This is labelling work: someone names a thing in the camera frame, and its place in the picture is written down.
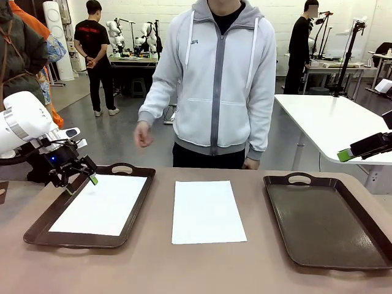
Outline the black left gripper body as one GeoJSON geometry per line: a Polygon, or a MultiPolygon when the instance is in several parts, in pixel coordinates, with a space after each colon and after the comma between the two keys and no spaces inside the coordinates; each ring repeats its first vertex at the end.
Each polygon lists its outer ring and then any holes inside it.
{"type": "Polygon", "coordinates": [[[81,169],[77,142],[72,139],[41,139],[39,141],[39,168],[45,172],[81,169]]]}

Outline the white A4 paper sheet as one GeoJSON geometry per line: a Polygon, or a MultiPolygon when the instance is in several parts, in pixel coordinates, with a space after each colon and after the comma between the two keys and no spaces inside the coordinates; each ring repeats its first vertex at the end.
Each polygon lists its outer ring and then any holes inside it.
{"type": "Polygon", "coordinates": [[[97,175],[82,188],[50,232],[119,236],[145,185],[146,177],[97,175]]]}

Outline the person's left forearm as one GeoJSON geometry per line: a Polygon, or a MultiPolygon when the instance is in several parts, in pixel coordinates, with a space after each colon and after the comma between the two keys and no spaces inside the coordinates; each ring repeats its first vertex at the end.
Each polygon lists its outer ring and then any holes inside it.
{"type": "Polygon", "coordinates": [[[248,113],[251,132],[248,138],[248,159],[259,161],[263,152],[266,151],[273,105],[274,97],[271,99],[256,99],[249,102],[248,113]]]}

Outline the person's right forearm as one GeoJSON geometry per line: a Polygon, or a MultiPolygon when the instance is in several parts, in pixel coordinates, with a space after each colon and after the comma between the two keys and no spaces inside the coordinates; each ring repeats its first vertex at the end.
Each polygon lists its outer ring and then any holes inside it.
{"type": "Polygon", "coordinates": [[[165,72],[159,72],[157,68],[153,74],[150,90],[138,111],[138,122],[145,122],[148,126],[152,126],[154,121],[163,115],[175,91],[176,79],[165,72]]]}

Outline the person's right hand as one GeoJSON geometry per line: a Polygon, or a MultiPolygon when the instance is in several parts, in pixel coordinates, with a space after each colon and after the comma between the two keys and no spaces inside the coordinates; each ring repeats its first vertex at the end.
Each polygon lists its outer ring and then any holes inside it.
{"type": "Polygon", "coordinates": [[[134,142],[139,148],[146,148],[153,142],[151,127],[146,121],[139,121],[134,130],[134,142]]]}

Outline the white table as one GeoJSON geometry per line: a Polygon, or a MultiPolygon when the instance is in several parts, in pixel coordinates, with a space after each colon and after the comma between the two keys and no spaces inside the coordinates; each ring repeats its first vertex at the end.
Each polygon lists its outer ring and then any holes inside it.
{"type": "Polygon", "coordinates": [[[345,97],[276,94],[276,101],[330,161],[352,143],[389,132],[381,116],[345,97]]]}

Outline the white box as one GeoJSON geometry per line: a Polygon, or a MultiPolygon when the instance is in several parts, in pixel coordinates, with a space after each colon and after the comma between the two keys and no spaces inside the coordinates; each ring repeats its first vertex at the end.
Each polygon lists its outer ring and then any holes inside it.
{"type": "Polygon", "coordinates": [[[375,90],[378,93],[386,94],[392,88],[392,80],[383,78],[376,86],[375,90]]]}

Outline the brown plastic tray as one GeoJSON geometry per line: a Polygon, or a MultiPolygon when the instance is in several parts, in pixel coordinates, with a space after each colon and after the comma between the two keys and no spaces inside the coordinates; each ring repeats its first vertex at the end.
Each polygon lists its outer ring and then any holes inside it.
{"type": "Polygon", "coordinates": [[[60,196],[43,212],[43,214],[30,226],[23,236],[24,242],[28,244],[52,247],[64,247],[71,249],[115,249],[129,239],[132,227],[134,226],[138,214],[143,206],[143,202],[148,194],[149,188],[156,174],[153,168],[134,167],[127,163],[116,163],[110,166],[99,166],[96,170],[98,175],[110,175],[115,178],[124,176],[126,179],[136,179],[145,177],[146,182],[142,185],[138,193],[134,207],[126,214],[127,219],[122,227],[119,236],[105,236],[101,233],[68,233],[50,232],[50,225],[53,225],[82,192],[89,178],[86,175],[79,175],[73,182],[76,191],[73,195],[64,191],[60,196]]]}
{"type": "Polygon", "coordinates": [[[263,182],[286,251],[299,266],[392,270],[392,241],[337,178],[294,172],[263,182]]]}

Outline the white background desk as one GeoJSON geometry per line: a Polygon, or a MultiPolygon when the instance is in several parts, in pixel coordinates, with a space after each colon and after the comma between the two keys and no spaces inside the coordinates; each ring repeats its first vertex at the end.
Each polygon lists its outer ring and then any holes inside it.
{"type": "MultiPolygon", "coordinates": [[[[373,66],[367,66],[365,64],[362,64],[360,62],[354,62],[354,63],[349,63],[347,70],[345,73],[349,76],[348,77],[348,83],[351,83],[351,79],[357,75],[358,80],[355,84],[355,89],[353,92],[352,97],[356,96],[358,94],[358,91],[360,89],[360,85],[362,82],[362,79],[365,74],[375,74],[377,68],[373,66]]],[[[339,78],[339,75],[343,71],[343,65],[339,62],[332,62],[332,61],[316,61],[313,60],[310,65],[305,65],[304,68],[304,86],[303,89],[300,90],[301,94],[305,94],[307,90],[307,84],[308,84],[308,79],[310,75],[323,75],[323,80],[322,80],[322,86],[325,86],[326,84],[326,77],[328,75],[333,75],[335,74],[337,78],[339,78]]]]}

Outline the black tripod stand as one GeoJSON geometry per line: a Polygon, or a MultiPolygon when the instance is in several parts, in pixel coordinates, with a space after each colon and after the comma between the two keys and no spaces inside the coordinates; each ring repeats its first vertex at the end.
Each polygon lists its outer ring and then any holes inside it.
{"type": "Polygon", "coordinates": [[[351,30],[350,37],[349,37],[349,45],[348,45],[348,48],[345,49],[344,62],[343,62],[341,69],[339,70],[339,79],[337,81],[337,84],[334,87],[334,92],[333,92],[334,97],[339,97],[341,95],[342,84],[344,81],[345,73],[346,73],[348,66],[349,66],[350,58],[352,57],[352,50],[353,50],[353,46],[355,43],[356,35],[359,32],[363,33],[364,29],[366,28],[367,20],[368,20],[368,17],[364,16],[359,19],[354,19],[354,21],[353,21],[352,30],[351,30]]]}

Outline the white desk with legs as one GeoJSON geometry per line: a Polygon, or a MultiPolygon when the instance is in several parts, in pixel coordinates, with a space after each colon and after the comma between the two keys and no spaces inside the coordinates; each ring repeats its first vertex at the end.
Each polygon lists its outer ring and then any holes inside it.
{"type": "Polygon", "coordinates": [[[387,55],[377,54],[374,51],[369,51],[369,53],[372,55],[373,58],[379,58],[379,64],[376,67],[376,73],[372,82],[372,86],[370,88],[366,88],[366,90],[378,94],[379,92],[375,90],[377,79],[379,78],[383,64],[385,62],[392,62],[392,53],[388,53],[387,55]]]}

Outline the white tower air conditioner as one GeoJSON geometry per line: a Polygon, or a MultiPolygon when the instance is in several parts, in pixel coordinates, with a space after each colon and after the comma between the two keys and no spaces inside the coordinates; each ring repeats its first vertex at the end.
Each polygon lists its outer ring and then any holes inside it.
{"type": "Polygon", "coordinates": [[[74,80],[74,72],[68,49],[68,42],[71,38],[68,25],[71,24],[71,18],[67,0],[44,1],[42,7],[47,27],[66,49],[64,57],[56,62],[59,79],[61,81],[74,80]]]}

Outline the grey plastic stool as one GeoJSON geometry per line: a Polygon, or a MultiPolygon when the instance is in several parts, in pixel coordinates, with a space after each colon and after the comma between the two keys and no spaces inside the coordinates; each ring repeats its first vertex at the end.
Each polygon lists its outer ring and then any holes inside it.
{"type": "Polygon", "coordinates": [[[133,78],[131,81],[130,91],[133,98],[145,98],[147,95],[145,79],[133,78]]]}

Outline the dark background table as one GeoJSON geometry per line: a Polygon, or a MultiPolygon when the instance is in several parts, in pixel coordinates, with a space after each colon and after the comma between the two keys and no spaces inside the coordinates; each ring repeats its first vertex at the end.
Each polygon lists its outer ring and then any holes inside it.
{"type": "Polygon", "coordinates": [[[144,78],[146,90],[149,91],[158,59],[136,56],[129,58],[109,57],[109,62],[113,74],[115,95],[131,96],[130,88],[133,78],[144,78]]]}

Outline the person in olive jacket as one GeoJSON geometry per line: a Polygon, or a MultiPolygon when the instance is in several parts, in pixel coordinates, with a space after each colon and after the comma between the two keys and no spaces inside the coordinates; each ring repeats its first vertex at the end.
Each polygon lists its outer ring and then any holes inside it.
{"type": "Polygon", "coordinates": [[[45,104],[37,74],[47,61],[45,39],[12,12],[9,0],[0,0],[0,110],[6,97],[21,91],[45,104]]]}

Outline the man in black t-shirt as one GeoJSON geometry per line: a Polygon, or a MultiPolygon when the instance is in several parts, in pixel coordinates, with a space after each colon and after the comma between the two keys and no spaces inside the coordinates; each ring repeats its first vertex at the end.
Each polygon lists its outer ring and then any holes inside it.
{"type": "Polygon", "coordinates": [[[99,89],[102,86],[108,114],[114,116],[119,113],[119,109],[114,103],[113,77],[107,56],[110,41],[107,30],[99,23],[102,6],[98,0],[88,0],[86,2],[86,8],[88,18],[76,25],[74,46],[86,62],[94,115],[100,117],[102,114],[99,95],[99,89]]]}

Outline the man in black sweater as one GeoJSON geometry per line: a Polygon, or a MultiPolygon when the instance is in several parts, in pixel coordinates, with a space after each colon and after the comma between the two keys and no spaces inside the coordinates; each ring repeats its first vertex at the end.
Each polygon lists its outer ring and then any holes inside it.
{"type": "Polygon", "coordinates": [[[309,20],[317,18],[319,9],[318,0],[306,0],[304,11],[295,22],[290,38],[288,53],[288,72],[285,78],[284,94],[297,95],[304,67],[310,63],[309,57],[309,20]]]}

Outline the white A4 paper stack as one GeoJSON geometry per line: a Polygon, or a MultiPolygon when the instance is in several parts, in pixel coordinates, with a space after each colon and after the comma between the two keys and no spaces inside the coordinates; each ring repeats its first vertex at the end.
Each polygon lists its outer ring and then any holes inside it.
{"type": "Polygon", "coordinates": [[[171,243],[246,242],[230,181],[177,181],[171,243]]]}

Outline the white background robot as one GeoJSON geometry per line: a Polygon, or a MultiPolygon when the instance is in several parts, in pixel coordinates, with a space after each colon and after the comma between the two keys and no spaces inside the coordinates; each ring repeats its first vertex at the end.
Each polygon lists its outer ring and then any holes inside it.
{"type": "Polygon", "coordinates": [[[160,58],[162,53],[162,41],[159,35],[159,20],[146,22],[141,28],[141,37],[135,38],[134,53],[136,56],[150,54],[152,58],[160,58]]]}
{"type": "Polygon", "coordinates": [[[110,43],[113,49],[113,56],[120,58],[124,53],[125,39],[122,34],[122,27],[119,18],[106,22],[106,26],[108,28],[108,34],[111,37],[110,43]]]}

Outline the person in white hoodie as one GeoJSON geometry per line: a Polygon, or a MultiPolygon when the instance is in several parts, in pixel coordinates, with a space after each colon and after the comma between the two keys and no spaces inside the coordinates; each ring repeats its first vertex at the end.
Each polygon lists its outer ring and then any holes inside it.
{"type": "Polygon", "coordinates": [[[275,31],[260,10],[197,0],[172,20],[156,68],[176,79],[173,166],[243,169],[249,102],[276,85],[275,31]]]}

